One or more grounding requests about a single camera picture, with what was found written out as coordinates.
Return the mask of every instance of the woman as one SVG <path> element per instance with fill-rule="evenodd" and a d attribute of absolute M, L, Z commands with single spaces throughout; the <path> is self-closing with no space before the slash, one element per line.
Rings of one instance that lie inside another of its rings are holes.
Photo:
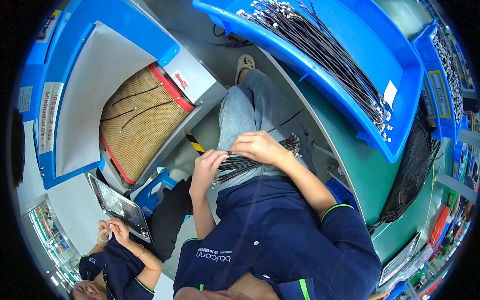
<path fill-rule="evenodd" d="M 180 180 L 147 219 L 153 244 L 130 234 L 125 224 L 112 218 L 98 222 L 96 245 L 80 259 L 83 281 L 75 284 L 75 300 L 152 299 L 163 263 L 172 256 L 185 215 L 192 214 L 188 189 L 192 178 Z"/>
<path fill-rule="evenodd" d="M 100 220 L 95 246 L 80 259 L 79 270 L 84 280 L 75 284 L 70 298 L 152 299 L 163 263 L 138 241 L 121 220 Z"/>

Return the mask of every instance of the light blue jeans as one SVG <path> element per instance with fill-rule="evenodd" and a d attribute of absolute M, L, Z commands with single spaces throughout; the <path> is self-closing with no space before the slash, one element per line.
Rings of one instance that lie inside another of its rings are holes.
<path fill-rule="evenodd" d="M 217 149 L 228 150 L 242 133 L 269 131 L 290 119 L 295 113 L 297 111 L 294 110 L 290 100 L 285 97 L 281 87 L 274 84 L 261 71 L 252 69 L 247 73 L 245 83 L 231 87 L 222 101 L 218 120 L 220 139 Z M 276 141 L 285 140 L 292 133 L 296 134 L 300 138 L 300 154 L 302 155 L 297 159 L 314 172 L 306 131 L 299 122 L 300 119 L 301 114 L 269 134 Z M 263 165 L 222 183 L 218 189 L 223 190 L 241 184 L 259 175 L 286 176 L 277 167 Z"/>

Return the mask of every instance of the wire harness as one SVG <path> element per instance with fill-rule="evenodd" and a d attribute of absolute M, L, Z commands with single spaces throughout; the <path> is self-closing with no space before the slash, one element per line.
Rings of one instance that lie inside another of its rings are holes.
<path fill-rule="evenodd" d="M 438 52 L 440 61 L 447 76 L 450 94 L 452 96 L 453 107 L 455 110 L 455 122 L 460 124 L 463 116 L 463 87 L 460 78 L 460 69 L 458 67 L 457 58 L 454 56 L 452 48 L 447 42 L 443 32 L 438 29 L 433 37 L 433 45 Z"/>
<path fill-rule="evenodd" d="M 291 43 L 327 71 L 365 112 L 383 140 L 390 142 L 387 131 L 393 129 L 388 124 L 393 112 L 391 107 L 325 24 L 298 1 L 317 25 L 285 1 L 256 0 L 250 4 L 253 14 L 245 10 L 237 14 Z"/>
<path fill-rule="evenodd" d="M 291 151 L 295 157 L 301 157 L 300 138 L 298 138 L 294 133 L 292 133 L 289 138 L 278 143 L 282 145 L 285 149 Z M 263 163 L 254 161 L 245 156 L 232 155 L 230 151 L 228 152 L 228 154 L 230 155 L 230 157 L 227 158 L 227 161 L 220 164 L 220 166 L 218 167 L 218 171 L 213 180 L 212 189 L 219 184 L 231 180 L 244 172 L 263 165 Z"/>

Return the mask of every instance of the perforated metal tray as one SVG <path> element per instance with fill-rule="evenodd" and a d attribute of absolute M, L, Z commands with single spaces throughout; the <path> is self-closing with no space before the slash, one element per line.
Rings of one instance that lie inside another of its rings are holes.
<path fill-rule="evenodd" d="M 148 243 L 153 242 L 142 209 L 135 202 L 120 195 L 92 174 L 88 174 L 88 180 L 107 216 L 121 219 L 131 233 Z"/>
<path fill-rule="evenodd" d="M 421 232 L 422 231 L 418 232 L 405 248 L 403 248 L 403 250 L 383 268 L 382 275 L 380 276 L 380 286 L 398 273 L 398 271 L 400 271 L 400 269 L 413 257 L 420 240 Z"/>

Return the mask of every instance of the slipper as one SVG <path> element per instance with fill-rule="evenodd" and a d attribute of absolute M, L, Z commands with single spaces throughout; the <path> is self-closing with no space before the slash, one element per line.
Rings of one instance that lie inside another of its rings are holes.
<path fill-rule="evenodd" d="M 255 68 L 255 61 L 253 58 L 248 54 L 243 54 L 239 58 L 239 62 L 237 64 L 237 75 L 235 76 L 235 84 L 239 84 L 239 77 L 240 72 L 243 69 L 254 69 Z"/>

